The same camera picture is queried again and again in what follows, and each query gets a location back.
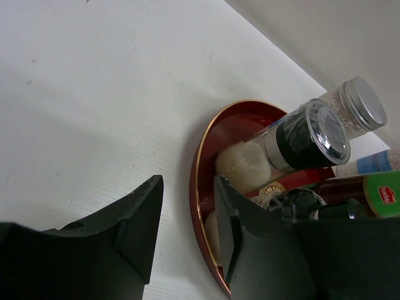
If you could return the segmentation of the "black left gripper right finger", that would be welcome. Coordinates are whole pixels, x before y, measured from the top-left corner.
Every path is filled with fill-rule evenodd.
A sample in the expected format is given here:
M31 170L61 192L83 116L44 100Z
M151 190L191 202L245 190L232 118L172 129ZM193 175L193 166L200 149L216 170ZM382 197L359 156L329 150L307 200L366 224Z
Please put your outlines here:
M398 299L399 219L285 221L214 178L233 299Z

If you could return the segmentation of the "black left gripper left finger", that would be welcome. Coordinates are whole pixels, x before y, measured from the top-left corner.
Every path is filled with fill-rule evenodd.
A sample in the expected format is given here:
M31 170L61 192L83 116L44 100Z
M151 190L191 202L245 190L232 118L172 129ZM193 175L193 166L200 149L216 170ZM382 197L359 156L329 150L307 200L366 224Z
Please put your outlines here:
M141 299L150 281L163 177L61 229L1 224L2 299Z

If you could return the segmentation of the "wide jar black handle lid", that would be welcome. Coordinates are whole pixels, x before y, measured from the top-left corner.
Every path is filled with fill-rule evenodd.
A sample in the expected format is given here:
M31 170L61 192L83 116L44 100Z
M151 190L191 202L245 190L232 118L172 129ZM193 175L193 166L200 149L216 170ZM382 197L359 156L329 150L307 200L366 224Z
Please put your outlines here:
M369 218L364 206L355 199L328 204L310 189L270 192L262 196L261 207L276 217L293 223L300 220Z

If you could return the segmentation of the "tall grinder clear cap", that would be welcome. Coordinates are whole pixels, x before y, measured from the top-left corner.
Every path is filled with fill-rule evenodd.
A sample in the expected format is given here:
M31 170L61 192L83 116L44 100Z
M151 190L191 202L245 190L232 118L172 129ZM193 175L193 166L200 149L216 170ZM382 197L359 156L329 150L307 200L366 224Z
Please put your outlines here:
M221 151L215 168L247 194L298 171L346 164L350 156L343 122L324 101L312 99Z

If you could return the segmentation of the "sauce bottle yellow cap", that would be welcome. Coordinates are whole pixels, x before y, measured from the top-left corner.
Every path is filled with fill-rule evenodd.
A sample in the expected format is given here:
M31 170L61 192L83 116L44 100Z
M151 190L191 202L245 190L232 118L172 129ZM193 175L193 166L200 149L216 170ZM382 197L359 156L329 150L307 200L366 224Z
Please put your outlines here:
M305 187L327 204L355 199L371 218L399 217L399 171L331 178Z

